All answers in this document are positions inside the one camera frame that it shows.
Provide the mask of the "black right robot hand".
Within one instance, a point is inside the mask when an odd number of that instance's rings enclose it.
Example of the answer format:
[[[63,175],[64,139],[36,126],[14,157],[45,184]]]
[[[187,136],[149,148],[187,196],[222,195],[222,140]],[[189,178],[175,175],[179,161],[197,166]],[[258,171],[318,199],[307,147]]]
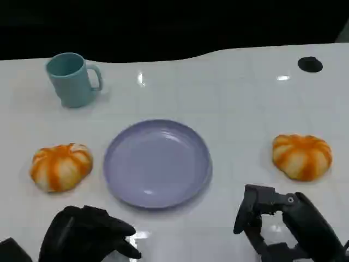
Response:
[[[278,211],[297,240],[293,248],[284,242],[268,245],[261,235],[262,215]],[[333,228],[301,192],[280,194],[273,187],[245,185],[233,232],[245,233],[262,261],[348,261],[348,244],[341,244]]]

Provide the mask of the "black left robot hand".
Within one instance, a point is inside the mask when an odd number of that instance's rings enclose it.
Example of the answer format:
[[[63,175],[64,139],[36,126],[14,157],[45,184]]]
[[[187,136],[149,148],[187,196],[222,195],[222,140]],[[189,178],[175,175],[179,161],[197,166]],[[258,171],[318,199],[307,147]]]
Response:
[[[136,233],[127,222],[91,206],[67,206],[52,220],[39,261],[103,261],[114,251],[131,259],[142,254],[127,241]]]

